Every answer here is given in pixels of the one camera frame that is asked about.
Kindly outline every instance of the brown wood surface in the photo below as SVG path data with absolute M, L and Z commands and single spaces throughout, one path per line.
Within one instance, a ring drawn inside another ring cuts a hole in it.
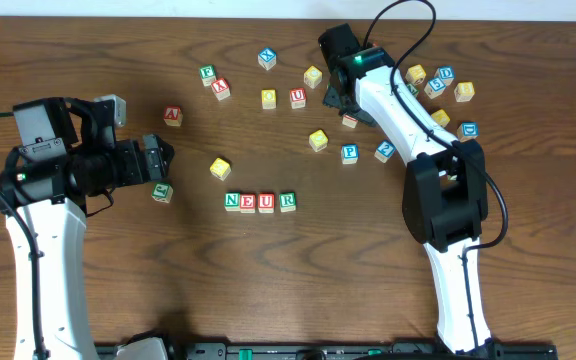
M 405 169 L 373 158 L 380 129 L 341 125 L 321 105 L 326 81 L 307 89 L 305 109 L 288 91 L 303 72 L 324 69 L 317 37 L 339 21 L 0 18 L 0 111 L 50 96 L 92 99 L 115 93 L 128 103 L 118 138 L 157 133 L 174 145 L 170 205 L 152 185 L 120 189 L 116 205 L 90 219 L 84 271 L 92 333 L 118 342 L 161 326 L 181 340 L 234 342 L 392 341 L 431 337 L 437 304 L 429 262 L 408 233 L 401 199 Z M 368 22 L 352 24 L 362 34 Z M 427 23 L 383 21 L 373 38 L 393 57 Z M 271 71 L 257 53 L 278 53 Z M 486 319 L 505 341 L 552 341 L 576 359 L 576 24 L 449 22 L 407 59 L 428 73 L 450 64 L 473 81 L 471 102 L 454 84 L 427 110 L 444 108 L 448 129 L 476 121 L 487 167 L 506 196 L 506 241 L 481 254 Z M 218 102 L 198 68 L 214 64 L 232 87 Z M 260 91 L 275 88 L 276 110 Z M 181 105 L 180 128 L 162 120 Z M 308 135 L 322 128 L 328 148 Z M 0 119 L 0 170 L 19 144 L 15 122 Z M 361 159 L 342 166 L 339 149 Z M 212 177 L 217 156 L 232 162 Z M 296 213 L 233 214 L 229 190 L 294 190 Z M 489 193 L 484 241 L 499 211 Z M 91 206 L 100 206 L 92 201 Z M 0 215 L 0 358 L 15 341 L 14 262 Z

